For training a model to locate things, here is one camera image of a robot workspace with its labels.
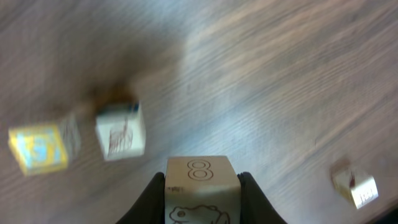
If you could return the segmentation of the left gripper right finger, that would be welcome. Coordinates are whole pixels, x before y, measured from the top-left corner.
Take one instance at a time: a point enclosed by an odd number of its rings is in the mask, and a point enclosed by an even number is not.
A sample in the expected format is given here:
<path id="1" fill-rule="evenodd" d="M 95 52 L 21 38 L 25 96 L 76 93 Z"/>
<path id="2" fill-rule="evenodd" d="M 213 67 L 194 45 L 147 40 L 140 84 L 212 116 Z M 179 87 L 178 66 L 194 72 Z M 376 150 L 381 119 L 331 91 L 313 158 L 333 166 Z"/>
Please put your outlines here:
<path id="1" fill-rule="evenodd" d="M 241 184 L 240 224 L 287 224 L 249 172 L 238 174 Z"/>

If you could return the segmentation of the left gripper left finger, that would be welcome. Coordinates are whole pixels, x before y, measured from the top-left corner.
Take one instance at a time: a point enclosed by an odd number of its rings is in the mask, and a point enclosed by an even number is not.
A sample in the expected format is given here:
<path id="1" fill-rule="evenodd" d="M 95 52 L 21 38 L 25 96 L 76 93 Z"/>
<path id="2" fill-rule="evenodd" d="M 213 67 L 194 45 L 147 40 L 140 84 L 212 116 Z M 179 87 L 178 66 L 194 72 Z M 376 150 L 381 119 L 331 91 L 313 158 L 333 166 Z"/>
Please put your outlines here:
<path id="1" fill-rule="evenodd" d="M 156 173 L 133 206 L 116 224 L 164 224 L 165 175 Z"/>

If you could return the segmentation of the white block green edge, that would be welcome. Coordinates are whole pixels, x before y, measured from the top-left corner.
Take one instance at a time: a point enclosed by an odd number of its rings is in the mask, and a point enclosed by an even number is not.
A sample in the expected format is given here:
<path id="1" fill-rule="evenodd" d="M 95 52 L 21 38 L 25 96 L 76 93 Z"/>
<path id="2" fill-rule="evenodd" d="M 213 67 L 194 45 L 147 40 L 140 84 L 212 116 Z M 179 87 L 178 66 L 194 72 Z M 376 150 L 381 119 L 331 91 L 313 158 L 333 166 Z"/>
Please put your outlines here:
<path id="1" fill-rule="evenodd" d="M 166 223 L 238 224 L 241 184 L 226 156 L 171 157 L 164 202 Z"/>

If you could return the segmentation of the white block red side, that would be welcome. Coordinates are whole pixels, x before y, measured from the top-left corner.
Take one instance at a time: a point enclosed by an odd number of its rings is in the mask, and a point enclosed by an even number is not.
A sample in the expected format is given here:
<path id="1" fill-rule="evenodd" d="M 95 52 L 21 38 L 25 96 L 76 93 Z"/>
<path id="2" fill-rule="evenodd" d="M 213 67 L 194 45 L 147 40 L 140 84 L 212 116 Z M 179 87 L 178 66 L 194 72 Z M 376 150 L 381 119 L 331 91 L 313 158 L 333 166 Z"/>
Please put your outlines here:
<path id="1" fill-rule="evenodd" d="M 96 115 L 95 130 L 106 161 L 144 154 L 146 127 L 139 103 L 119 103 L 105 107 Z"/>

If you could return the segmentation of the white wooden number block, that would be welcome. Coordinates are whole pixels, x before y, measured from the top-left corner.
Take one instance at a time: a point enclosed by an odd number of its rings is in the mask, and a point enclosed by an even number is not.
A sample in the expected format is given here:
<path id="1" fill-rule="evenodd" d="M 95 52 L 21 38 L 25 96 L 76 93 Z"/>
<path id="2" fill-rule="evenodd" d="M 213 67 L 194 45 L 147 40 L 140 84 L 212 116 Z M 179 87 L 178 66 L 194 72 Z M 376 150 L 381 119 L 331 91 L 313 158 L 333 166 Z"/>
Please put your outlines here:
<path id="1" fill-rule="evenodd" d="M 356 209 L 378 198 L 374 177 L 357 167 L 346 167 L 332 174 L 335 189 Z"/>

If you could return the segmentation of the yellow wooden block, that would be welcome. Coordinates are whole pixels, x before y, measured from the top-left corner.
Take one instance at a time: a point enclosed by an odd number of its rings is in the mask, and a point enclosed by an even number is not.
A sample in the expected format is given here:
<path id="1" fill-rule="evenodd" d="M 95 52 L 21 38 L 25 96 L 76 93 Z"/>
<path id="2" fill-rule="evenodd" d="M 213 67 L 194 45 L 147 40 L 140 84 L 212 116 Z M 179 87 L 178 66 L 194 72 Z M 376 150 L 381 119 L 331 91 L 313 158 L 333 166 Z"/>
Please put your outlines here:
<path id="1" fill-rule="evenodd" d="M 66 169 L 81 148 L 74 115 L 58 121 L 11 128 L 8 134 L 8 145 L 24 175 Z"/>

